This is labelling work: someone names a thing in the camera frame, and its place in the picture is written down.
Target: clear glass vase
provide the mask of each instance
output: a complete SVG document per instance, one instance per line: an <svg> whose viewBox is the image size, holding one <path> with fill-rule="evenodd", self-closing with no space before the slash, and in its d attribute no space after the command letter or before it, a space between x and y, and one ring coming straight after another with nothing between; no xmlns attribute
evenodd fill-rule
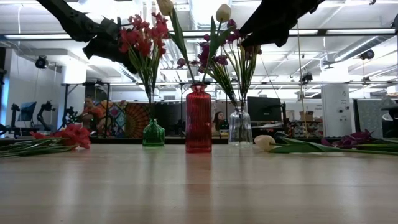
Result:
<svg viewBox="0 0 398 224"><path fill-rule="evenodd" d="M187 95L187 153L211 152L211 95L206 85L194 84Z"/></svg>
<svg viewBox="0 0 398 224"><path fill-rule="evenodd" d="M164 128L157 124L157 119L150 119L149 124L144 128L143 146L163 146Z"/></svg>
<svg viewBox="0 0 398 224"><path fill-rule="evenodd" d="M250 115L237 110L231 114L229 123L228 144L234 146L250 146L253 143Z"/></svg>

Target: wooden table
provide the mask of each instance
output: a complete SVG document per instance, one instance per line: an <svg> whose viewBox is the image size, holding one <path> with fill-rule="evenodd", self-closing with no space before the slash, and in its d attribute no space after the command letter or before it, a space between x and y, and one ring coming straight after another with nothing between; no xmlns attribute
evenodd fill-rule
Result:
<svg viewBox="0 0 398 224"><path fill-rule="evenodd" d="M398 223L398 157L93 145L0 160L1 224Z"/></svg>

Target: white tulip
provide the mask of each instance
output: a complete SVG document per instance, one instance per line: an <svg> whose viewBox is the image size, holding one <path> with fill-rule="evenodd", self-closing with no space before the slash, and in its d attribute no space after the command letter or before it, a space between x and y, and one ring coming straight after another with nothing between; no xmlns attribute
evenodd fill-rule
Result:
<svg viewBox="0 0 398 224"><path fill-rule="evenodd" d="M222 4L216 12L218 22L227 22L231 18L231 8L227 4Z"/></svg>
<svg viewBox="0 0 398 224"><path fill-rule="evenodd" d="M171 0L156 0L157 5L159 6L160 13L163 16L169 16L173 12L173 2Z"/></svg>
<svg viewBox="0 0 398 224"><path fill-rule="evenodd" d="M275 148L274 144L275 144L275 139L271 136L257 136L254 139L254 142L256 143L256 145L266 151L269 152L271 151L273 148Z"/></svg>

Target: green vase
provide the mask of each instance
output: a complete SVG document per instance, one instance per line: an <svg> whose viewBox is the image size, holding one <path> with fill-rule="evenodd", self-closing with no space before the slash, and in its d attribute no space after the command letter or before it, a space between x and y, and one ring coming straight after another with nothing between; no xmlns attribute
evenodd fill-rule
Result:
<svg viewBox="0 0 398 224"><path fill-rule="evenodd" d="M157 119L151 119L144 128L143 146L163 146L164 128L157 124Z"/></svg>

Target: box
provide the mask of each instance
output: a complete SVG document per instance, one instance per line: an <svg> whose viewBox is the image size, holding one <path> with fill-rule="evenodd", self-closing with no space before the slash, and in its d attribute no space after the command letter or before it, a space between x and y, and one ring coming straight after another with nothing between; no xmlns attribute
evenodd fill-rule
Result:
<svg viewBox="0 0 398 224"><path fill-rule="evenodd" d="M300 120L304 121L303 111L300 111ZM306 111L305 112L305 120L306 121L313 121L313 111Z"/></svg>

